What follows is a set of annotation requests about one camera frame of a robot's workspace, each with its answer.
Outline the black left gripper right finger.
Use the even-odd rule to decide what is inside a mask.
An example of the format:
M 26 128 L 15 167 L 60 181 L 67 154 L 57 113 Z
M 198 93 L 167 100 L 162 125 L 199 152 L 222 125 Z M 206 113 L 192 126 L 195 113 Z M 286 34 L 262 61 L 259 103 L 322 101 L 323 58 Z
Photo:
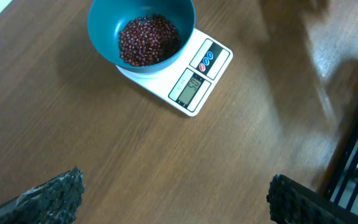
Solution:
M 282 174 L 270 182 L 267 202 L 278 224 L 358 224 L 358 215 Z

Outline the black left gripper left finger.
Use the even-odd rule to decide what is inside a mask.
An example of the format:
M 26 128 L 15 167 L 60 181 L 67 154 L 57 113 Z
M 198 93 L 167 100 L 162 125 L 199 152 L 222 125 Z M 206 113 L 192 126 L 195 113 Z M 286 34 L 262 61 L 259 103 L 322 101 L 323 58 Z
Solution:
M 0 223 L 73 223 L 84 192 L 83 171 L 74 167 L 1 204 Z

